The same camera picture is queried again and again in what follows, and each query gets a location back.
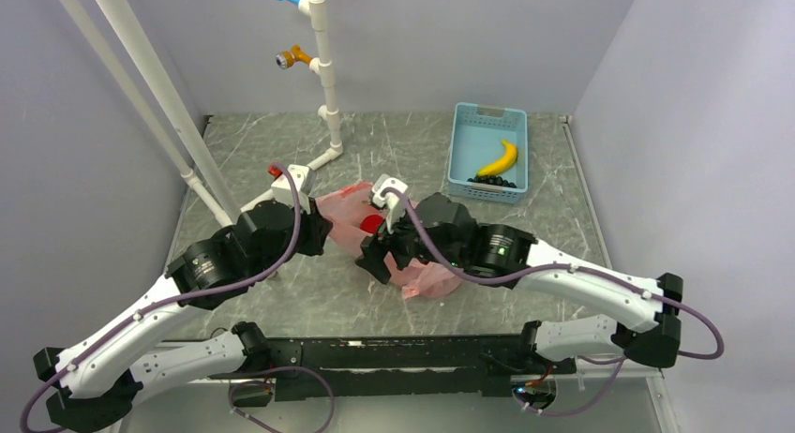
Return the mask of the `pink plastic bag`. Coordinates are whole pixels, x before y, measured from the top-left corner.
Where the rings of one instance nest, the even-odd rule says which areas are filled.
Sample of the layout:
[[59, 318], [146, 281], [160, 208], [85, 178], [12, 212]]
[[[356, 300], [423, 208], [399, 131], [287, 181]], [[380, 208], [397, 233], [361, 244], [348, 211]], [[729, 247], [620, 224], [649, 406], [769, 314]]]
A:
[[[361, 242], [370, 235], [359, 229], [360, 222], [369, 215], [381, 215], [369, 204], [371, 188], [371, 183], [359, 182], [316, 200], [320, 213], [333, 223], [329, 233], [331, 240], [354, 258], [361, 255]], [[399, 270], [394, 258], [388, 254], [385, 264], [391, 274], [389, 282], [401, 288], [404, 299], [416, 296], [444, 297], [462, 283], [459, 277], [438, 263], [423, 264], [413, 260]]]

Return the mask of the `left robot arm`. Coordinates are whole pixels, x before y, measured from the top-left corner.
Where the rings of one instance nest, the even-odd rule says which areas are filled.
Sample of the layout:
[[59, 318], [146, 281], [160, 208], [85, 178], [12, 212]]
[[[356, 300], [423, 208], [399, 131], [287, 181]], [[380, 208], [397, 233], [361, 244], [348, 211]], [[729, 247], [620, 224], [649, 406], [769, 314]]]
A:
[[132, 306], [87, 339], [46, 347], [34, 366], [57, 432], [97, 432], [175, 386], [217, 374], [262, 374], [271, 350], [251, 321], [170, 351], [172, 330], [245, 294], [295, 255], [318, 256], [332, 229], [317, 203], [262, 202], [198, 241]]

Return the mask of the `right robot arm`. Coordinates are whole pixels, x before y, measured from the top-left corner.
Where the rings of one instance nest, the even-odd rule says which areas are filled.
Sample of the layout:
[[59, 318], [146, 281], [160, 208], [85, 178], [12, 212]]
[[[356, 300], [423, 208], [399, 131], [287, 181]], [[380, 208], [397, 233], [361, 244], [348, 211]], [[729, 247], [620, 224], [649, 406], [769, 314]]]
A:
[[480, 224], [461, 203], [434, 193], [412, 206], [390, 188], [372, 205], [386, 213], [361, 244], [356, 263], [382, 283], [412, 261], [438, 263], [464, 281], [514, 291], [538, 291], [595, 311], [574, 321], [529, 321], [517, 361], [529, 372], [576, 356], [622, 355], [641, 365], [670, 368], [679, 356], [678, 303], [683, 281], [627, 276], [566, 254], [533, 234], [503, 224]]

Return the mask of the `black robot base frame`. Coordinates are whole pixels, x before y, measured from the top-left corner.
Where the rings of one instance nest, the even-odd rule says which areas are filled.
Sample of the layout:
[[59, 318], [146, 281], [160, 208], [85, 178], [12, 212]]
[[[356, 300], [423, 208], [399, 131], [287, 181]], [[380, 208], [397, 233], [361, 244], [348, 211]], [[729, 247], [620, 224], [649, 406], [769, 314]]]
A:
[[269, 399], [277, 402], [346, 396], [478, 394], [508, 396], [523, 379], [572, 375], [574, 359], [535, 355], [526, 335], [266, 337], [253, 322], [230, 333], [245, 361], [231, 379], [258, 379], [273, 370]]

